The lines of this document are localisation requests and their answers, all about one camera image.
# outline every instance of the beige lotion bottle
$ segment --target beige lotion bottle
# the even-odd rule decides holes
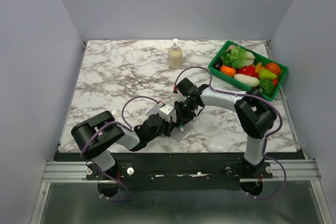
[[[168,49],[168,66],[173,69],[179,68],[182,63],[182,49],[178,42],[178,39],[173,39],[173,46]]]

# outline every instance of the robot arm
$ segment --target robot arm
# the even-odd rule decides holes
[[[242,127],[248,135],[244,162],[249,171],[255,172],[264,162],[262,152],[265,133],[272,128],[276,119],[274,110],[256,99],[215,92],[206,84],[197,87],[187,78],[180,81],[176,87],[179,101],[175,101],[174,106],[161,104],[156,114],[150,115],[133,131],[117,124],[110,125],[89,145],[84,154],[85,159],[92,159],[103,171],[108,171],[116,163],[107,151],[113,143],[121,144],[133,152],[141,150],[156,137],[162,134],[170,136],[174,129],[182,129],[183,125],[199,115],[195,113],[199,107],[216,106],[238,114]],[[256,89],[251,89],[248,93],[263,97]],[[114,117],[105,111],[76,125],[71,134],[82,150],[96,130],[109,122],[114,122]]]

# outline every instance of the red bell pepper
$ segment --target red bell pepper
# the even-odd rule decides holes
[[[242,73],[246,76],[252,76],[253,77],[255,71],[256,71],[256,69],[254,67],[246,66],[246,67],[238,69],[237,73]]]
[[[278,78],[274,79],[272,82],[273,82],[273,86],[275,87],[276,85],[278,85],[279,79]]]

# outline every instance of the carrot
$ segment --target carrot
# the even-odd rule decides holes
[[[230,67],[227,67],[227,66],[222,66],[222,67],[220,68],[220,71],[221,71],[222,73],[224,73],[224,74],[230,76],[230,77],[233,77],[233,76],[235,76],[235,74],[236,74],[236,69],[234,69],[234,68],[230,68]]]

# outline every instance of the green plastic basket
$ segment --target green plastic basket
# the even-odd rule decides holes
[[[276,61],[273,61],[273,60],[270,60],[260,54],[257,54],[256,52],[253,52],[241,45],[238,45],[236,43],[234,43],[233,41],[230,41],[228,40],[227,42],[225,42],[224,46],[220,49],[220,51],[216,54],[215,58],[210,62],[208,68],[211,72],[212,75],[222,79],[223,81],[226,81],[228,83],[230,83],[231,85],[241,89],[241,90],[244,90],[244,91],[249,91],[251,89],[251,87],[249,87],[248,85],[245,85],[243,84],[242,82],[240,81],[237,81],[236,79],[220,72],[219,70],[215,69],[215,65],[216,63],[218,62],[218,60],[221,58],[221,55],[222,55],[222,51],[223,50],[226,50],[230,45],[235,45],[235,46],[240,46],[241,48],[244,48],[246,51],[249,51],[251,52],[255,57],[256,59],[254,60],[254,64],[256,65],[257,63],[259,62],[262,62],[263,65],[266,65],[270,62],[274,62],[276,63],[279,67],[280,67],[280,70],[281,70],[281,74],[278,76],[278,79],[279,79],[279,83],[278,85],[275,87],[273,93],[272,93],[272,96],[271,97],[268,97],[267,95],[264,95],[265,99],[268,100],[268,101],[272,101],[274,100],[275,96],[277,95],[286,75],[288,74],[288,68],[285,67],[284,65],[281,65],[279,63],[277,63]]]

